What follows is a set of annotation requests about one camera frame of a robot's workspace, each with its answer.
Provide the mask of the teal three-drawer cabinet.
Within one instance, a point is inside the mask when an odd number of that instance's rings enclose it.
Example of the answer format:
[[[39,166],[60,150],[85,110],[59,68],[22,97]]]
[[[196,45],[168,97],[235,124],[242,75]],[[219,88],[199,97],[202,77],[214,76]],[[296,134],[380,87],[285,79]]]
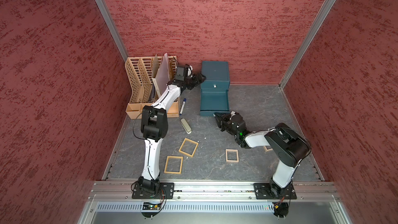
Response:
[[[201,83],[200,115],[211,117],[214,113],[229,113],[230,73],[228,62],[203,61],[201,73],[206,79]]]

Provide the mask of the small wooden frame box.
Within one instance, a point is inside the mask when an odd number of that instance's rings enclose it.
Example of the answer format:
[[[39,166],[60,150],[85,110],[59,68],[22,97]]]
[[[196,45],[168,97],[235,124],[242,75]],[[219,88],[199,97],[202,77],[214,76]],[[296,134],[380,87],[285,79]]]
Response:
[[[229,163],[238,163],[239,156],[237,149],[226,149],[226,162]]]
[[[264,150],[266,152],[273,150],[270,146],[264,146]]]

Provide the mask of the large wooden frame box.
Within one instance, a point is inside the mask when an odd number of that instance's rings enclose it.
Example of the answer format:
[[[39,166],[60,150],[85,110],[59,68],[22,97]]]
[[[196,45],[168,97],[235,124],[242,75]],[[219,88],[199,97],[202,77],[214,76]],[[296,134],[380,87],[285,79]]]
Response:
[[[193,158],[198,146],[198,142],[185,138],[178,151],[187,157]]]
[[[164,167],[165,174],[181,174],[182,173],[183,157],[181,156],[167,156]]]

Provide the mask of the large wooden frame box front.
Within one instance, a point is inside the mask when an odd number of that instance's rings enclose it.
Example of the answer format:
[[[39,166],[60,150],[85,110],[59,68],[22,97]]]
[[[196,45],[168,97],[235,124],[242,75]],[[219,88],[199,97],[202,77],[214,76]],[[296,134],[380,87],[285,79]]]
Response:
[[[183,157],[181,156],[167,156],[164,167],[165,174],[181,174],[182,173]]]

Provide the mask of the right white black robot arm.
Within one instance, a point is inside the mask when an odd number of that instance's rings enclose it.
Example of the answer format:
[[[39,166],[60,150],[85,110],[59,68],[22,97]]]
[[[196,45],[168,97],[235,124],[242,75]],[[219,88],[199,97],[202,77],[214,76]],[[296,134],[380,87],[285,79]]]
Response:
[[[275,192],[282,191],[291,184],[297,167],[311,153],[312,148],[306,138],[285,123],[254,132],[247,129],[246,122],[237,112],[214,113],[214,117],[220,131],[234,136],[239,147],[271,147],[279,159],[276,172],[270,180],[270,188]]]

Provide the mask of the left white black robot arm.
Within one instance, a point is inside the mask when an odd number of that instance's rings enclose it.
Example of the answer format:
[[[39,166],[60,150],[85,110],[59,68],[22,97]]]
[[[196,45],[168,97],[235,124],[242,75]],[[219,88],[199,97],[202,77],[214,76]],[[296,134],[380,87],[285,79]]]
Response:
[[[160,191],[159,158],[163,139],[168,129],[167,111],[181,93],[200,85],[206,76],[196,73],[189,76],[176,75],[167,83],[166,90],[150,106],[144,106],[141,118],[141,133],[145,141],[145,160],[142,175],[138,179],[141,190],[156,195]]]

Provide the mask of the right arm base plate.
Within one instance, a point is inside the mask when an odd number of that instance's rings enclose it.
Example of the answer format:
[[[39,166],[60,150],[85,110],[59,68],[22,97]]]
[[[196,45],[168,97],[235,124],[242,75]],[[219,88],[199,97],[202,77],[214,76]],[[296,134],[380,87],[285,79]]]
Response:
[[[281,188],[275,183],[254,183],[253,186],[257,200],[297,199],[292,182],[285,188]]]

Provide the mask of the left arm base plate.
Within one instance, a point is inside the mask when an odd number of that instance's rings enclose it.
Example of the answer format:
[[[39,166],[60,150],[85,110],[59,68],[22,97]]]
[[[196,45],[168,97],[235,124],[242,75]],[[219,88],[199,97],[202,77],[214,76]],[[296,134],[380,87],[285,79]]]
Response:
[[[132,199],[167,200],[174,195],[174,183],[156,183],[154,187],[145,188],[138,182],[131,185]]]

